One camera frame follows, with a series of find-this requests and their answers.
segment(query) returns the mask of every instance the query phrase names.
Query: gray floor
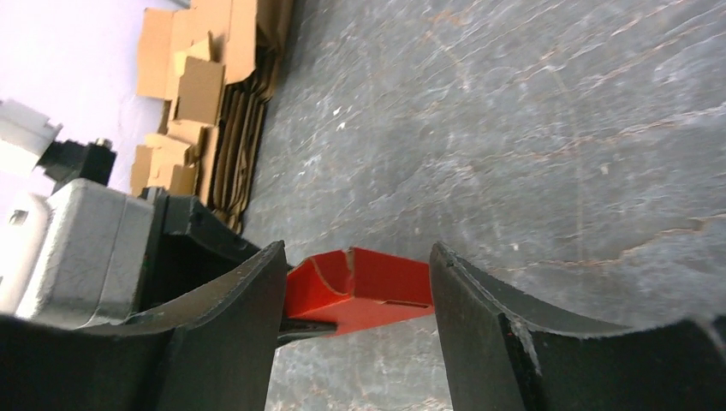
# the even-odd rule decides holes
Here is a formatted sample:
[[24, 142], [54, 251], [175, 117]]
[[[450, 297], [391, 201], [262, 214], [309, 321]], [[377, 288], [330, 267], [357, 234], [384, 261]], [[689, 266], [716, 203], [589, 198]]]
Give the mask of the gray floor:
[[[442, 240], [626, 325], [726, 310], [724, 13], [300, 0], [246, 237], [293, 263]], [[268, 409], [450, 409], [434, 318], [279, 350]]]

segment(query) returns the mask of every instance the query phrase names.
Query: stack of cardboard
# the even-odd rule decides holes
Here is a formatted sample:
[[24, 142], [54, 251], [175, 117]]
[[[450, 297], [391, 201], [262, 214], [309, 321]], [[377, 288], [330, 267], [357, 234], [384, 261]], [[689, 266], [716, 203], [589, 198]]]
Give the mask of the stack of cardboard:
[[137, 147], [132, 194], [197, 194], [241, 231], [292, 4], [192, 0], [190, 9], [145, 11], [136, 92], [165, 105], [158, 133]]

